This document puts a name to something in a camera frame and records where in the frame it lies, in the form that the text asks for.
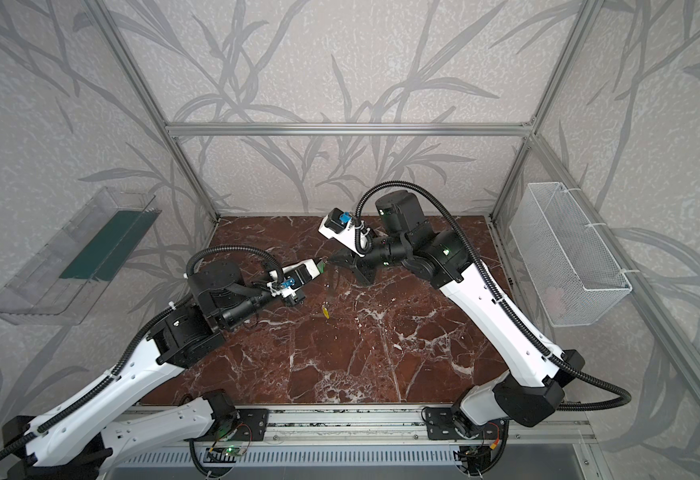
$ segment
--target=gray floor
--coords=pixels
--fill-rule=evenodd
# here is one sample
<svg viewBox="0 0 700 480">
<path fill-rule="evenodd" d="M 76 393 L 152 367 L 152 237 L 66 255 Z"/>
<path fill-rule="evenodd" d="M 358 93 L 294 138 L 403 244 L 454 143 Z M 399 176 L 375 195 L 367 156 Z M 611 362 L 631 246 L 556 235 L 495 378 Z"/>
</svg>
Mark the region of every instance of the gray floor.
<svg viewBox="0 0 700 480">
<path fill-rule="evenodd" d="M 116 468 L 108 480 L 147 478 L 169 480 L 202 477 L 194 468 Z M 225 480 L 463 480 L 467 478 L 456 467 L 266 467 L 233 468 Z M 484 475 L 490 480 L 584 480 L 569 445 L 508 445 L 497 466 Z"/>
</svg>

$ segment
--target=brown marble surface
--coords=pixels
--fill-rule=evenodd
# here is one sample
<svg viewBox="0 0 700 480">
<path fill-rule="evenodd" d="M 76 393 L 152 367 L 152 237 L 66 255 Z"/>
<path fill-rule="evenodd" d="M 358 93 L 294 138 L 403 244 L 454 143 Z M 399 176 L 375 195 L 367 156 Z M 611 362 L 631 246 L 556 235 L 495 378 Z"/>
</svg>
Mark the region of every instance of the brown marble surface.
<svg viewBox="0 0 700 480">
<path fill-rule="evenodd" d="M 447 228 L 440 217 L 430 220 L 436 232 Z M 509 291 L 486 219 L 463 216 L 459 221 L 499 285 Z M 319 222 L 316 216 L 223 218 L 211 245 L 258 246 L 283 265 L 293 264 L 338 250 L 338 242 L 317 232 Z M 244 278 L 261 274 L 258 258 L 230 257 L 239 262 Z M 177 405 L 186 394 L 225 389 L 240 404 L 448 403 L 507 369 L 464 312 L 402 267 L 379 270 L 373 287 L 360 287 L 344 269 L 331 277 L 327 269 L 307 284 L 301 306 L 275 302 L 259 320 L 226 334 L 223 347 L 142 402 Z M 321 312 L 327 296 L 329 320 Z"/>
</svg>

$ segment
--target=wall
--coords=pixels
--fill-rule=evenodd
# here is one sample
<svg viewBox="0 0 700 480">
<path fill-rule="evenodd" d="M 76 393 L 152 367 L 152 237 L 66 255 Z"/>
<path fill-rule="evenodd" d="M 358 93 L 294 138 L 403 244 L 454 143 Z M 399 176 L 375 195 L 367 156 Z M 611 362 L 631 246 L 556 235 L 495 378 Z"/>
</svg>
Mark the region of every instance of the wall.
<svg viewBox="0 0 700 480">
<path fill-rule="evenodd" d="M 428 123 L 528 121 L 580 0 L 106 3 L 172 122 Z M 232 214 L 319 213 L 389 179 L 486 213 L 518 144 L 184 139 L 218 209 Z"/>
<path fill-rule="evenodd" d="M 77 2 L 0 1 L 0 287 L 102 186 L 163 210 L 79 326 L 0 320 L 0 426 L 110 367 L 182 289 L 211 223 Z"/>
<path fill-rule="evenodd" d="M 700 2 L 607 3 L 541 131 L 700 351 Z M 500 229 L 543 172 L 532 156 Z M 504 238 L 529 311 L 546 323 Z M 630 300 L 552 334 L 583 353 L 587 372 L 633 393 L 588 414 L 615 478 L 700 478 L 700 408 Z M 572 387 L 572 399 L 602 398 Z"/>
</svg>

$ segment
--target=green object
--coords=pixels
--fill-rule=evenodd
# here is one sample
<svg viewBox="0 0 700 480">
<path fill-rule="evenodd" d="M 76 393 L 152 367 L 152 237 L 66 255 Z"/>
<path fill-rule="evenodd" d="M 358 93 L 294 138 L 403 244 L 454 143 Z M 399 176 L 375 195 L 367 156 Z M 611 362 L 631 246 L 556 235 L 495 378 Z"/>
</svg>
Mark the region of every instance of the green object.
<svg viewBox="0 0 700 480">
<path fill-rule="evenodd" d="M 110 282 L 155 223 L 157 211 L 120 210 L 60 274 L 60 278 Z"/>
</svg>

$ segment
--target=transparent container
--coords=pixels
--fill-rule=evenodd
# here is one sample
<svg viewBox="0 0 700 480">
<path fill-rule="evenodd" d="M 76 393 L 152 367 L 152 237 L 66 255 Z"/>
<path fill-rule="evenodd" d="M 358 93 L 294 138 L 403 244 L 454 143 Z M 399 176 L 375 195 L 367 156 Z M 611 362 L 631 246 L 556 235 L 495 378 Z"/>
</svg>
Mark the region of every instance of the transparent container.
<svg viewBox="0 0 700 480">
<path fill-rule="evenodd" d="M 592 325 L 632 291 L 563 184 L 528 184 L 509 229 L 553 326 Z"/>
<path fill-rule="evenodd" d="M 100 189 L 0 289 L 0 318 L 15 325 L 78 325 L 160 213 L 155 195 Z"/>
</svg>

